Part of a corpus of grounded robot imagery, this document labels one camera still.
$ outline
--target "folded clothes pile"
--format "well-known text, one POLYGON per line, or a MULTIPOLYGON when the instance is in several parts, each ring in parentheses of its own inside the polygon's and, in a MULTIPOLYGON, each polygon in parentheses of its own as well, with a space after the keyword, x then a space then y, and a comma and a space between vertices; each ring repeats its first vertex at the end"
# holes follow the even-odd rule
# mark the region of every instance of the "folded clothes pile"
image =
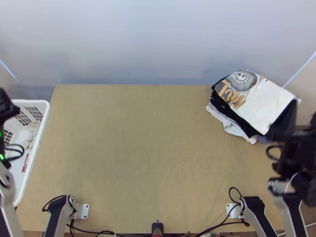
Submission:
POLYGON ((241 69, 212 86, 206 109, 223 122, 226 132, 254 144, 257 139, 279 141, 291 135, 300 102, 268 79, 241 69))

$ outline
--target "folded t-shirt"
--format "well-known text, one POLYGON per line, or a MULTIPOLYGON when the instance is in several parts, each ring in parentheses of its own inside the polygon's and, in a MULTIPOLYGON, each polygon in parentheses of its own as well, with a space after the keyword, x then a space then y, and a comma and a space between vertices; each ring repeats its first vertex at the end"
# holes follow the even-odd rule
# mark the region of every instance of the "folded t-shirt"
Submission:
POLYGON ((212 89, 238 116, 263 135, 288 104, 297 99, 282 87, 245 69, 220 80, 212 89))

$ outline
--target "wooden table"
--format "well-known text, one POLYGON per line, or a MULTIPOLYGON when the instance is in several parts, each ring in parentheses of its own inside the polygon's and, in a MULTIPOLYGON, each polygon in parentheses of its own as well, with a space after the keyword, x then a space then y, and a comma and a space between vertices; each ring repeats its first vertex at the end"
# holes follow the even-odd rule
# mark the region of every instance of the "wooden table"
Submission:
MULTIPOLYGON (((265 146, 223 130, 205 110, 209 86, 59 85, 25 197, 24 230, 43 231, 42 206, 70 194, 90 204, 75 226, 117 233, 201 232, 219 224, 228 189, 260 196, 275 229, 278 209, 267 191, 276 174, 265 146)), ((217 231, 252 231, 242 224, 217 231)))

